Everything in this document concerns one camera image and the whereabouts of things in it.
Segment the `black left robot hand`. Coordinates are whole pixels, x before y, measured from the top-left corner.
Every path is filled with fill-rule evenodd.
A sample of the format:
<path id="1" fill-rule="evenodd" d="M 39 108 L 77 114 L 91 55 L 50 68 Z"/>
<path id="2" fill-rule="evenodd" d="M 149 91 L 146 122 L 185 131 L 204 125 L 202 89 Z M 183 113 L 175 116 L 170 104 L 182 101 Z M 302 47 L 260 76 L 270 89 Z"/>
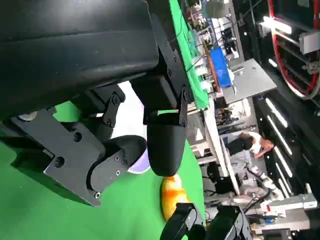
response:
<path id="1" fill-rule="evenodd" d="M 13 165 L 76 202 L 142 156 L 174 176 L 193 100 L 168 0 L 3 0 L 1 139 Z"/>

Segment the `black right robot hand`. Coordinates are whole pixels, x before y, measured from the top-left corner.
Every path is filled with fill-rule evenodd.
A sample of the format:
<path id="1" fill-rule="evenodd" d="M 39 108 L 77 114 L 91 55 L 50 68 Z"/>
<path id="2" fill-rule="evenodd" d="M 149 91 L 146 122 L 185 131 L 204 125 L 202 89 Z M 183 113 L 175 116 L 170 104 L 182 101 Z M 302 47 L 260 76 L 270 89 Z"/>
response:
<path id="1" fill-rule="evenodd" d="M 177 203 L 173 215 L 166 222 L 160 240 L 204 240 L 206 227 L 203 216 L 193 203 Z"/>

